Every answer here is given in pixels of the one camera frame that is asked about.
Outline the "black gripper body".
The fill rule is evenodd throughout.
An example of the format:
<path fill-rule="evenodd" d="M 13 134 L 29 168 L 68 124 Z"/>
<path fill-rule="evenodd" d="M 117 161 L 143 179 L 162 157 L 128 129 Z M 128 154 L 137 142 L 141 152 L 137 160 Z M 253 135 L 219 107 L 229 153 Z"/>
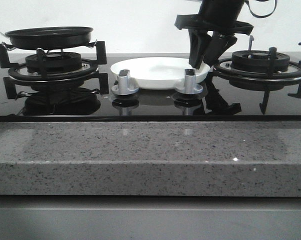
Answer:
<path fill-rule="evenodd" d="M 231 27 L 219 26 L 209 21 L 205 21 L 197 14 L 178 15 L 175 21 L 175 26 L 181 29 L 193 29 L 204 31 L 215 31 L 222 35 L 245 34 L 250 35 L 253 26 L 247 22 L 236 21 Z"/>

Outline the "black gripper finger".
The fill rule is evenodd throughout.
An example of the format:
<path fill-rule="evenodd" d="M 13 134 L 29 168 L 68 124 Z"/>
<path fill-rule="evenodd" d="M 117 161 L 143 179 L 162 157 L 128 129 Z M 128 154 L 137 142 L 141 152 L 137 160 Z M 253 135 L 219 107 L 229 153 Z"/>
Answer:
<path fill-rule="evenodd" d="M 214 65 L 219 57 L 236 42 L 237 37 L 233 34 L 222 35 L 220 33 L 214 33 L 207 47 L 204 63 L 207 65 Z"/>
<path fill-rule="evenodd" d="M 199 69 L 211 42 L 211 36 L 207 30 L 189 29 L 188 32 L 190 39 L 189 64 L 193 68 Z"/>

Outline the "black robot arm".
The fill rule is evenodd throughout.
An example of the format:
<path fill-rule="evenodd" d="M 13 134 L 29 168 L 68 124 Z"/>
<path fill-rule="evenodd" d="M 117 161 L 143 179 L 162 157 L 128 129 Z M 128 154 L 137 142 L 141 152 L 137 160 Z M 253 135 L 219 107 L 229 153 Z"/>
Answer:
<path fill-rule="evenodd" d="M 187 29 L 190 38 L 189 64 L 213 66 L 237 42 L 235 34 L 249 35 L 253 26 L 237 18 L 243 0 L 204 0 L 198 14 L 178 15 L 175 26 Z"/>

